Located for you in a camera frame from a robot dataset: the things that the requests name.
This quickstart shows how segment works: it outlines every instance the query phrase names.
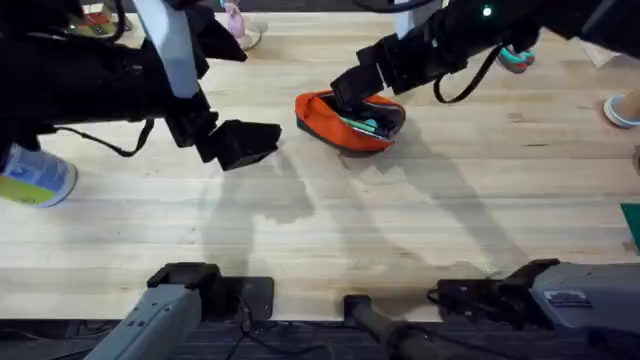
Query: orange pencil case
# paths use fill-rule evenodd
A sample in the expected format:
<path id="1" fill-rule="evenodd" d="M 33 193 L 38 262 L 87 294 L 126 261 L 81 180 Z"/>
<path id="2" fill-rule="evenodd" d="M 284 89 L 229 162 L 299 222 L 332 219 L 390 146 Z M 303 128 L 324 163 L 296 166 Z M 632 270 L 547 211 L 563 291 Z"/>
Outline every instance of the orange pencil case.
<path id="1" fill-rule="evenodd" d="M 298 127 L 341 150 L 382 151 L 405 122 L 404 108 L 382 96 L 371 96 L 357 106 L 338 106 L 332 91 L 306 93 L 296 98 Z"/>

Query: blue can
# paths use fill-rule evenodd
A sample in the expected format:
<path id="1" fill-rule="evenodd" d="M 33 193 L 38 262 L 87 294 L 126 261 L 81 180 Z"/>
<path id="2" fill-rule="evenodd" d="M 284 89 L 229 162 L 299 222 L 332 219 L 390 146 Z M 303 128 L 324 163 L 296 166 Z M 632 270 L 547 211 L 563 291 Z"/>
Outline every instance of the blue can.
<path id="1" fill-rule="evenodd" d="M 76 167 L 46 151 L 12 144 L 0 173 L 0 197 L 37 207 L 64 200 L 78 178 Z"/>

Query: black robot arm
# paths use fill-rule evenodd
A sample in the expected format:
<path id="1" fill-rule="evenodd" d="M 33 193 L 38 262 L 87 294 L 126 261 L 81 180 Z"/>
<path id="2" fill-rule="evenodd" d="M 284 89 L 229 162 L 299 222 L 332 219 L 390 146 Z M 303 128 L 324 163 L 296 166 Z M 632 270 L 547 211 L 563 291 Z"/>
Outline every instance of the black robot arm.
<path id="1" fill-rule="evenodd" d="M 147 33 L 141 48 L 65 31 L 83 15 L 78 0 L 0 2 L 0 169 L 13 143 L 39 150 L 38 136 L 61 125 L 107 121 L 147 119 L 139 150 L 152 119 L 164 118 L 178 147 L 195 146 L 204 162 L 217 158 L 224 170 L 275 151 L 278 125 L 217 126 L 218 113 L 198 85 L 209 70 L 206 59 L 247 57 L 198 2 L 134 1 Z"/>
<path id="2" fill-rule="evenodd" d="M 444 75 L 466 68 L 470 57 L 489 48 L 512 45 L 524 51 L 536 43 L 542 27 L 567 40 L 578 37 L 640 58 L 638 13 L 636 0 L 454 1 L 402 39 L 392 34 L 358 51 L 360 64 L 331 87 L 345 106 L 352 106 L 384 84 L 401 94 L 436 80 L 441 100 L 437 87 Z"/>

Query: wooden tabletop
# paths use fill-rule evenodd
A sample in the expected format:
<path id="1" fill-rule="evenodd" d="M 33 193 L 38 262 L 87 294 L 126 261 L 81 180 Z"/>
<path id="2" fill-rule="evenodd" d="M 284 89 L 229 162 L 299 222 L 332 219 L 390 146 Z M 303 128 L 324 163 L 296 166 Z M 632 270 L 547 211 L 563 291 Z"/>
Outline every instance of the wooden tabletop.
<path id="1" fill-rule="evenodd" d="M 273 276 L 278 319 L 337 318 L 343 295 L 367 293 L 392 315 L 435 320 L 422 305 L 441 278 L 504 276 L 536 258 L 636 261 L 619 204 L 640 200 L 640 133 L 600 114 L 637 84 L 633 67 L 597 70 L 546 32 L 525 74 L 496 65 L 459 105 L 437 103 L 430 85 L 398 97 L 397 142 L 349 158 L 296 127 L 294 98 L 328 89 L 392 18 L 252 18 L 268 31 L 249 61 L 212 61 L 201 85 L 224 119 L 282 125 L 280 150 L 223 173 L 178 149 L 162 121 L 132 159 L 43 137 L 80 177 L 54 208 L 0 203 L 0 317 L 121 318 L 165 263 L 206 261 Z M 133 148 L 141 124 L 79 128 Z"/>

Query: pink toy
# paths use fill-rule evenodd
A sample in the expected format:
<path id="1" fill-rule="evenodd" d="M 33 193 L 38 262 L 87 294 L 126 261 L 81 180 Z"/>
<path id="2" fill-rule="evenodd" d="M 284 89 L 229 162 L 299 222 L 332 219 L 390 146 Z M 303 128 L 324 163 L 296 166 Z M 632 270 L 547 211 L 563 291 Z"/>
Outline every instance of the pink toy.
<path id="1" fill-rule="evenodd" d="M 236 38 L 241 39 L 245 36 L 244 18 L 238 6 L 232 2 L 226 2 L 224 9 L 229 16 L 229 22 L 227 23 L 227 30 Z"/>

